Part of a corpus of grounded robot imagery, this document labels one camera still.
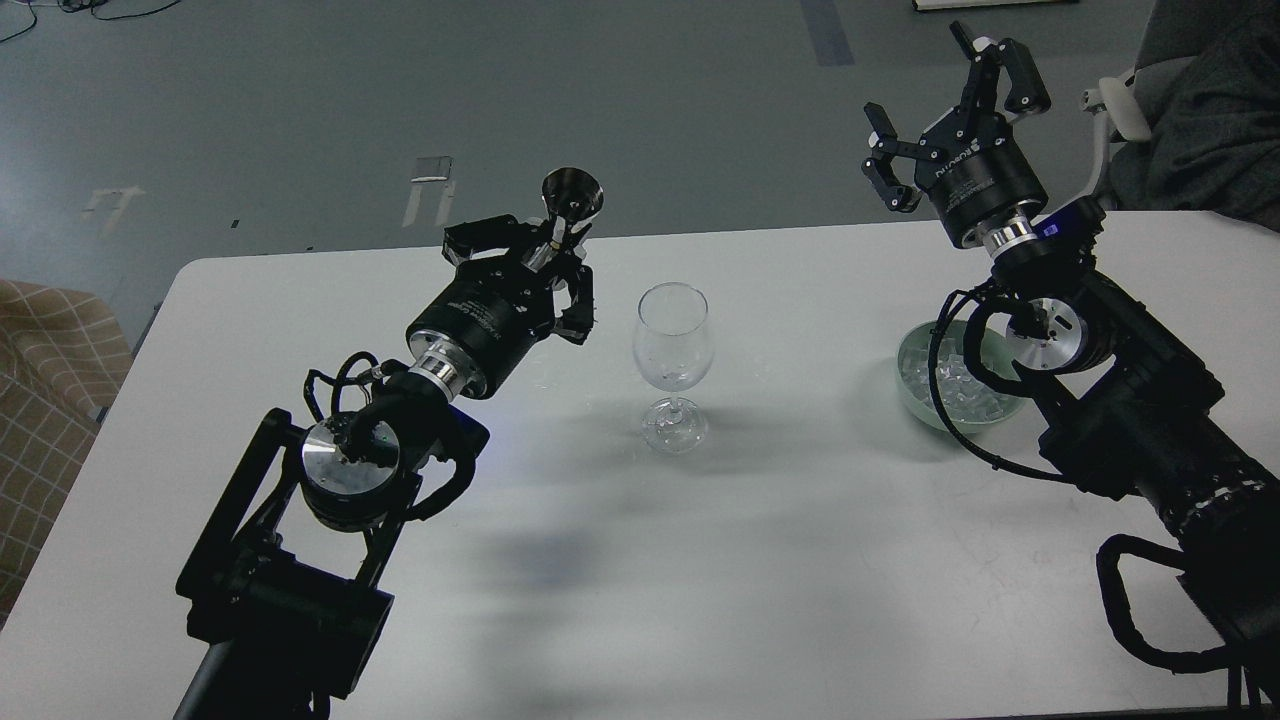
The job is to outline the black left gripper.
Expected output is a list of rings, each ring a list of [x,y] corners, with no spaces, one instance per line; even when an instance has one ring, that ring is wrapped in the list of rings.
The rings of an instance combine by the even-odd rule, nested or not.
[[[594,273],[572,251],[549,260],[543,224],[500,215],[447,227],[454,279],[410,323],[415,370],[451,396],[490,398],[530,348],[554,334],[572,345],[595,325]]]

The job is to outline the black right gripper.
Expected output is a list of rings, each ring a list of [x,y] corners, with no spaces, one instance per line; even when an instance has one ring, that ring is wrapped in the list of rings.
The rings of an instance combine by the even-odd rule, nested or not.
[[[879,104],[865,102],[872,135],[861,169],[888,210],[915,211],[924,193],[952,246],[974,249],[982,245],[982,225],[1044,209],[1047,191],[1012,127],[1053,101],[1025,44],[979,37],[960,20],[948,29],[970,61],[959,104],[925,128],[924,142],[906,142]],[[915,184],[896,176],[899,158],[916,161]]]

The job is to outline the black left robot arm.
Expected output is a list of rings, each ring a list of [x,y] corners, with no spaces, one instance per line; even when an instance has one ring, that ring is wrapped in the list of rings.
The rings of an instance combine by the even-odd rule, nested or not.
[[[582,202],[539,223],[451,227],[454,268],[410,323],[403,361],[361,352],[311,372],[310,421],[271,410],[175,588],[207,643],[178,719],[325,719],[356,688],[390,615],[380,587],[404,528],[470,488],[489,432],[458,407],[489,398],[532,346],[594,323]]]

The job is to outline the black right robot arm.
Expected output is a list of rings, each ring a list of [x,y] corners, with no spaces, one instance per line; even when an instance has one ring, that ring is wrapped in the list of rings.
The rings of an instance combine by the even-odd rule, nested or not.
[[[963,356],[988,388],[1032,400],[1046,420],[1050,471],[960,445],[996,470],[1120,500],[1143,497],[1176,541],[1107,538],[1096,571],[1107,624],[1133,657],[1174,674],[1228,673],[1230,710],[1277,700],[1277,478],[1210,416],[1224,388],[1203,360],[1146,306],[1098,272],[1105,210],[1091,196],[1041,218],[1047,195],[1012,136],[1019,117],[1050,109],[1029,49],[948,27],[969,72],[957,104],[913,141],[884,109],[861,169],[887,209],[928,199],[956,249],[983,249],[989,278],[956,290],[931,325],[928,363],[968,302]],[[1138,630],[1120,562],[1178,571],[1221,637],[1203,651],[1153,647]]]

